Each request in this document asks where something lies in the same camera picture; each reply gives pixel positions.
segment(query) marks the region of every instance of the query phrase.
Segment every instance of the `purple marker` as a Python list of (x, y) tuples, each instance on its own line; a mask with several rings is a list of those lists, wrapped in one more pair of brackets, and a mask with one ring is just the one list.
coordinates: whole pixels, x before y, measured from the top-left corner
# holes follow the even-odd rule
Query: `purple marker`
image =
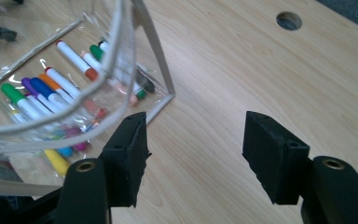
[(54, 106), (54, 104), (52, 104), (51, 102), (48, 101), (48, 99), (46, 99), (46, 97), (44, 97), (42, 94), (40, 94), (32, 85), (31, 85), (31, 79), (28, 77), (24, 77), (21, 80), (21, 84), (22, 86), (25, 87), (25, 89), (27, 89), (27, 91), (29, 93), (31, 93), (32, 95), (34, 95), (34, 97), (36, 97), (36, 99), (38, 99), (40, 102), (42, 102), (43, 105), (45, 105), (49, 110), (51, 110), (54, 113), (59, 113), (61, 110), (59, 108), (57, 108), (56, 106)]

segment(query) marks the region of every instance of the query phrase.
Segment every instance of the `orange marker cap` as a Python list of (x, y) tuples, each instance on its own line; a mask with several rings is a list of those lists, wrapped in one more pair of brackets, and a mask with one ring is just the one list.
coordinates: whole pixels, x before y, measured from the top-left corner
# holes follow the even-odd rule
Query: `orange marker cap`
[(40, 74), (39, 78), (42, 79), (46, 84), (48, 84), (48, 86), (54, 91), (56, 91), (57, 89), (61, 89), (61, 86), (57, 84), (57, 82), (55, 82), (53, 79), (51, 79), (51, 77), (49, 77), (48, 75)]

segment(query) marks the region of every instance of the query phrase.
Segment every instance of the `tabletop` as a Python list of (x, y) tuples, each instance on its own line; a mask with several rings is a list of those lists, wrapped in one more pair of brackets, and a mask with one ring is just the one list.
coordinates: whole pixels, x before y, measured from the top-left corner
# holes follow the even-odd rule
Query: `tabletop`
[[(302, 223), (241, 155), (246, 111), (358, 172), (358, 26), (316, 1), (145, 1), (176, 88), (148, 126), (138, 205), (116, 223)], [(296, 13), (302, 26), (281, 28)]]

